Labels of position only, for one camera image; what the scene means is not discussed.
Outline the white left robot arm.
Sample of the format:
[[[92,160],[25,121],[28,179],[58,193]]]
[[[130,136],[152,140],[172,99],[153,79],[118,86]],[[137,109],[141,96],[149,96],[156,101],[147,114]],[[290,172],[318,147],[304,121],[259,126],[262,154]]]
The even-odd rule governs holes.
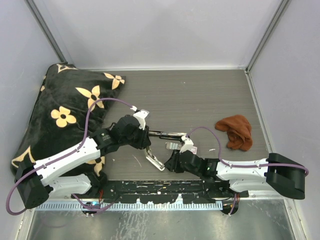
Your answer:
[[[116,152],[122,146],[131,146],[143,150],[151,145],[148,137],[149,127],[147,110],[138,110],[126,115],[109,128],[102,128],[56,155],[32,163],[25,156],[19,164],[15,183],[26,209],[33,209],[49,197],[61,197],[69,194],[86,195],[95,198],[102,185],[107,182],[106,175],[100,177],[93,172],[76,176],[64,174],[78,166]]]

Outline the black stapler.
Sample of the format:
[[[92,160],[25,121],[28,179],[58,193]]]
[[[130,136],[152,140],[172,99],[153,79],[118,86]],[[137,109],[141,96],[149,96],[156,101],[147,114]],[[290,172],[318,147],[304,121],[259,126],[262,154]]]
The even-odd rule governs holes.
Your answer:
[[[166,131],[148,131],[150,137],[157,137],[163,140],[181,141],[182,136],[186,136],[184,132],[166,132]]]

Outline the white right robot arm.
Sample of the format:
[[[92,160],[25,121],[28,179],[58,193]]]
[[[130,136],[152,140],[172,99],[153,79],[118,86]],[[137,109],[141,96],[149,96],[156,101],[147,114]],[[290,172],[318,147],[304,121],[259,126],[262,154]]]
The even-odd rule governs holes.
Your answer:
[[[246,191],[273,191],[285,198],[305,199],[307,169],[278,153],[253,161],[201,158],[192,149],[173,150],[164,166],[175,173],[188,172],[214,184],[225,197]]]

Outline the red white staple box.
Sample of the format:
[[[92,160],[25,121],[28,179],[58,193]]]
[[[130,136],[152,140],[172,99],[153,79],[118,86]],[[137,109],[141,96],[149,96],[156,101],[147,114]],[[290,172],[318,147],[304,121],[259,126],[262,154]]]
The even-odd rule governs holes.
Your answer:
[[[180,143],[177,142],[171,142],[168,141],[165,143],[165,147],[167,150],[181,150],[182,145]],[[191,152],[196,154],[197,153],[198,148],[196,146],[193,146],[191,149]]]

